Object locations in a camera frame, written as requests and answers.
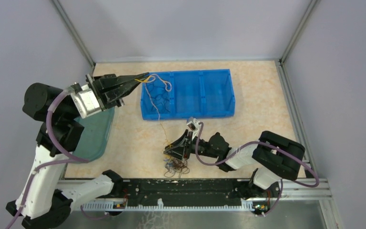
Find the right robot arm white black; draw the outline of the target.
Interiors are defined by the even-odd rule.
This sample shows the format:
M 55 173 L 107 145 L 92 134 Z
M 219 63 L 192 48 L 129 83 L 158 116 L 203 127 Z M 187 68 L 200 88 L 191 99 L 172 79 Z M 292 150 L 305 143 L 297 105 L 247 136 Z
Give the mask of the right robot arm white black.
M 217 161 L 212 166 L 224 172 L 259 163 L 261 167 L 252 173 L 249 190 L 252 195 L 261 197 L 280 179 L 297 179 L 301 165 L 296 160 L 303 159 L 305 147 L 273 132 L 263 131 L 256 143 L 232 148 L 218 132 L 205 141 L 185 130 L 180 138 L 165 147 L 163 153 L 178 160 L 189 159 L 191 154 L 215 158 Z

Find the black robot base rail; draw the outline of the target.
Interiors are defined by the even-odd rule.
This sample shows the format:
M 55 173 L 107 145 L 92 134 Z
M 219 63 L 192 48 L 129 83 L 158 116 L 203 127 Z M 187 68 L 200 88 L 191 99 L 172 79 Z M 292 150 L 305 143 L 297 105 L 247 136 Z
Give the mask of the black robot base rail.
M 85 211 L 250 211 L 263 214 L 276 200 L 330 200 L 328 182 L 303 178 L 304 186 L 289 180 L 268 190 L 250 188 L 249 179 L 126 179 L 116 195 L 106 195 L 83 205 Z

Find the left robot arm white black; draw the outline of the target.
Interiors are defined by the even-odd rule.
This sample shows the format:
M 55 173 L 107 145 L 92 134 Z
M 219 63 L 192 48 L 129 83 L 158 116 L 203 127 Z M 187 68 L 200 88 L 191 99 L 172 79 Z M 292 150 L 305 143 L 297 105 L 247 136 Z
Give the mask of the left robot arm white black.
M 27 182 L 20 196 L 6 205 L 13 219 L 22 217 L 26 229 L 53 229 L 96 198 L 126 198 L 123 178 L 112 170 L 74 188 L 60 190 L 57 184 L 67 164 L 89 162 L 74 153 L 84 131 L 77 118 L 122 106 L 124 97 L 149 78 L 149 73 L 88 74 L 85 85 L 74 83 L 61 89 L 34 83 L 28 87 L 22 110 L 42 125 Z

